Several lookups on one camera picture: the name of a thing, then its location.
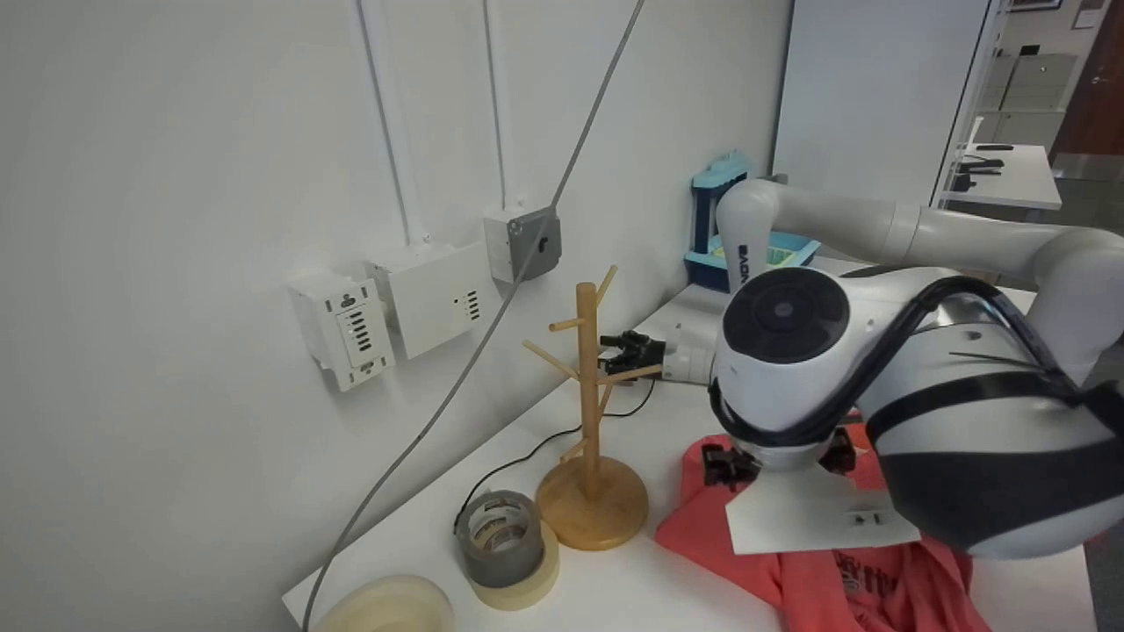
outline pink cloth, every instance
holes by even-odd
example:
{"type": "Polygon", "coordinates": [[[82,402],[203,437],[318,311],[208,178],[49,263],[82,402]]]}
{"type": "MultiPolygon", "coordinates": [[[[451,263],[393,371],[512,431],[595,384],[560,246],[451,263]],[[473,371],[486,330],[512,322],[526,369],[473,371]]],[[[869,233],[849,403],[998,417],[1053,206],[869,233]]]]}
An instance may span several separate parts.
{"type": "MultiPolygon", "coordinates": [[[[862,449],[852,485],[882,485],[862,424],[846,429],[862,449]]],[[[933,545],[846,547],[804,554],[735,554],[722,505],[742,494],[704,485],[704,442],[681,458],[681,505],[657,540],[697,567],[774,606],[790,632],[988,632],[969,601],[974,562],[933,545]]]]}

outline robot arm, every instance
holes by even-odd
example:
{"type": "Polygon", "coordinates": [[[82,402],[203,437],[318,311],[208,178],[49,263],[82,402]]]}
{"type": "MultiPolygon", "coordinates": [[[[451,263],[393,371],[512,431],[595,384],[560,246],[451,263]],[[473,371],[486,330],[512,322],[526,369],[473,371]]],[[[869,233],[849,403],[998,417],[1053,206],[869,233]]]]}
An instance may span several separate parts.
{"type": "Polygon", "coordinates": [[[974,554],[1047,554],[1124,517],[1119,384],[1078,391],[1124,330],[1124,242],[745,183],[721,205],[729,285],[712,412],[769,472],[816,466],[849,403],[891,501],[974,554]],[[766,272],[790,227],[905,268],[766,272]],[[1037,287],[1028,321],[983,281],[1037,287]]]}

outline wooden mug tree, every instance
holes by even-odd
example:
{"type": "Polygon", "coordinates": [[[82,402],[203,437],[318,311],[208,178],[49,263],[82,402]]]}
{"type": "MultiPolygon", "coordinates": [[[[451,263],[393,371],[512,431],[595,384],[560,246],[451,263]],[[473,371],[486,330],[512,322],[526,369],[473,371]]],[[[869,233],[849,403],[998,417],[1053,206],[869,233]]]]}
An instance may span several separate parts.
{"type": "Polygon", "coordinates": [[[576,366],[560,362],[539,346],[526,346],[539,360],[578,384],[578,416],[582,438],[578,458],[562,460],[539,485],[539,508],[546,525],[560,534],[562,545],[582,552],[605,552],[632,540],[646,525],[646,488],[632,466],[622,460],[602,458],[602,417],[610,391],[618,384],[653,375],[662,366],[602,375],[602,334],[598,305],[615,277],[615,268],[605,275],[602,287],[595,281],[576,285],[576,321],[560,321],[549,330],[576,330],[576,366]]]}

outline white table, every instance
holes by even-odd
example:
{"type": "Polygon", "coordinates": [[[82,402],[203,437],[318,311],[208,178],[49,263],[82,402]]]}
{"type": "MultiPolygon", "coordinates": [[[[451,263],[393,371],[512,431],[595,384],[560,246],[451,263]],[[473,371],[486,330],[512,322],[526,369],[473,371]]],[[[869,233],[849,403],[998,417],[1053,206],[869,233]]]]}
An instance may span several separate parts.
{"type": "MultiPolygon", "coordinates": [[[[712,293],[688,287],[646,321],[646,330],[717,328],[721,304],[722,298],[712,293]]],[[[646,385],[618,391],[610,412],[632,407],[643,391],[646,385]]],[[[615,552],[589,554],[562,547],[555,591],[526,613],[492,613],[469,594],[451,534],[468,488],[487,466],[525,458],[546,437],[576,424],[576,417],[576,385],[567,384],[344,547],[323,582],[315,613],[330,613],[342,597],[373,580],[413,574],[451,594],[455,628],[464,632],[779,628],[769,606],[697,570],[691,562],[676,560],[653,540],[653,527],[676,508],[681,449],[700,437],[721,431],[710,416],[706,391],[670,384],[662,384],[635,417],[605,422],[605,452],[625,460],[646,483],[653,508],[646,529],[615,552]]],[[[492,478],[487,488],[535,494],[546,472],[560,465],[569,448],[569,438],[553,442],[529,465],[492,478]]],[[[313,575],[286,594],[290,620],[303,620],[309,588],[313,575]]],[[[1083,547],[1031,562],[978,562],[974,597],[998,632],[1095,628],[1083,547]]]]}
{"type": "Polygon", "coordinates": [[[1043,144],[1013,144],[1013,153],[979,153],[969,144],[966,156],[1002,160],[1005,165],[998,177],[974,177],[974,191],[950,192],[945,202],[952,206],[1062,210],[1062,192],[1043,144]]]}

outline wooden stand base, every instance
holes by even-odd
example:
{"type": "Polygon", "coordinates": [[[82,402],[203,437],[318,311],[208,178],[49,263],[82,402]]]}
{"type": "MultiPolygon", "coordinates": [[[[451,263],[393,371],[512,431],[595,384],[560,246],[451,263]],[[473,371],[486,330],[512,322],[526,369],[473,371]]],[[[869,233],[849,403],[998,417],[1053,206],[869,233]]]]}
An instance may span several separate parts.
{"type": "Polygon", "coordinates": [[[560,465],[539,485],[539,508],[562,545],[605,552],[632,540],[646,525],[646,488],[632,466],[602,458],[598,491],[582,488],[582,460],[560,465]]]}

